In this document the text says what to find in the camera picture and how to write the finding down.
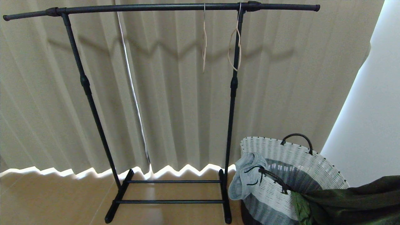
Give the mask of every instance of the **black garment rack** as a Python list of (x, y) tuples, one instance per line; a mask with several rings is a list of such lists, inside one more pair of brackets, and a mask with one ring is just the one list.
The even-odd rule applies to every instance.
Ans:
[[(222, 203), (224, 209), (225, 222), (230, 224), (232, 222), (232, 215), (230, 212), (229, 199), (227, 193), (227, 181), (228, 181), (228, 166), (229, 166), (229, 155), (230, 155), (230, 144), (232, 139), (232, 125), (233, 125), (233, 114), (235, 109), (235, 97), (236, 90), (238, 88), (238, 72), (233, 70), (233, 76), (230, 83), (230, 108), (229, 108), (229, 121), (228, 121), (228, 137), (226, 140), (226, 157), (225, 157), (225, 170), (219, 170), (219, 180), (194, 180), (194, 181), (133, 181), (133, 170), (130, 169), (126, 178), (122, 184), (118, 178), (115, 164), (112, 159), (110, 149), (107, 144), (106, 136), (104, 135), (103, 127), (99, 115), (96, 110), (96, 106), (93, 101), (92, 92), (90, 90), (90, 83), (83, 70), (82, 62), (80, 60), (78, 48), (76, 46), (74, 34), (71, 29), (71, 23), (69, 14), (78, 13), (90, 13), (90, 12), (126, 12), (126, 11), (173, 11), (173, 10), (237, 10), (238, 11), (238, 33), (242, 31), (243, 15), (245, 12), (254, 12), (258, 10), (307, 10), (317, 12), (320, 9), (320, 5), (299, 5), (299, 4), (262, 4), (260, 2), (249, 1), (239, 3), (205, 3), (205, 4), (133, 4), (133, 5), (110, 5), (110, 6), (85, 6), (85, 7), (72, 7), (72, 8), (49, 8), (43, 11), (26, 12), (13, 15), (4, 15), (5, 21), (38, 17), (38, 16), (61, 16), (64, 25), (67, 29), (68, 37), (71, 43), (72, 52), (74, 53), (76, 65), (78, 66), (80, 74), (80, 82), (85, 91), (86, 97), (88, 98), (90, 109), (92, 110), (94, 121), (96, 122), (97, 129), (99, 131), (100, 138), (102, 140), (104, 150), (106, 152), (108, 161), (111, 166), (112, 174), (114, 176), (116, 185), (118, 187), (118, 193), (115, 199), (112, 201), (110, 209), (105, 217), (105, 222), (110, 223), (120, 204), (132, 204), (132, 203)], [(238, 67), (239, 62), (239, 35), (236, 34), (236, 45), (234, 55), (234, 67)], [(221, 200), (123, 200), (126, 189), (130, 183), (219, 183), (221, 188), (222, 199)]]

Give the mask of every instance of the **green fabric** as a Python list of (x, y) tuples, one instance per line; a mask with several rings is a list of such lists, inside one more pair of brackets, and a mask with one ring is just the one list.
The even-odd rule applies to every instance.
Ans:
[(300, 225), (400, 225), (400, 176), (292, 196)]

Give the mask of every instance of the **light under curtain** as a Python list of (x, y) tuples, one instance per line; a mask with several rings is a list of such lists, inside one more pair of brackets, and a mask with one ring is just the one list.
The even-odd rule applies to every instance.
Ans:
[[(138, 3), (149, 2), (3, 1), (1, 13)], [(269, 3), (321, 4), (321, 10), (244, 15), (231, 163), (240, 157), (238, 144), (246, 136), (281, 139), (303, 133), (321, 150), (368, 54), (383, 1)], [(147, 172), (145, 146), (154, 172), (167, 165), (175, 170), (186, 164), (198, 170), (209, 163), (223, 167), (232, 77), (227, 52), (236, 12), (206, 11), (205, 73), (202, 11), (119, 16), (122, 30), (116, 13), (70, 17), (117, 171), (139, 166)], [(107, 170), (62, 19), (0, 25), (1, 171), (31, 166)]]

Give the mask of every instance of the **curtain fold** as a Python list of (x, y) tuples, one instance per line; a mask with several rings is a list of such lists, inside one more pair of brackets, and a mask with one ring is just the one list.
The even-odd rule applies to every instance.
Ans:
[[(1, 13), (137, 3), (149, 2), (3, 1)], [(321, 10), (245, 13), (231, 164), (246, 136), (281, 139), (303, 133), (316, 151), (322, 148), (365, 59), (383, 1), (263, 3), (321, 4)], [(206, 11), (205, 73), (202, 11), (70, 16), (119, 173), (134, 166), (147, 172), (146, 151), (154, 171), (166, 165), (175, 170), (186, 164), (198, 170), (209, 163), (224, 165), (232, 77), (227, 52), (236, 16), (235, 11)], [(107, 170), (62, 19), (29, 18), (0, 26), (0, 169)], [(233, 58), (234, 43), (230, 47)]]

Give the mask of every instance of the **floor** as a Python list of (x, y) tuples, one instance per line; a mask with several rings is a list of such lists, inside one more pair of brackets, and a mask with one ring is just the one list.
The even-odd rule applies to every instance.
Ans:
[[(229, 182), (234, 171), (229, 172)], [(143, 180), (140, 173), (133, 179)], [(215, 170), (202, 176), (186, 171), (181, 177), (165, 173), (160, 180), (218, 179)], [(0, 179), (1, 225), (99, 225), (117, 193), (112, 175), (90, 172), (77, 179), (57, 173), (7, 173)], [(130, 184), (124, 199), (220, 199), (219, 184)], [(232, 224), (242, 225), (240, 202), (231, 201)], [(124, 204), (111, 225), (222, 225), (222, 204)]]

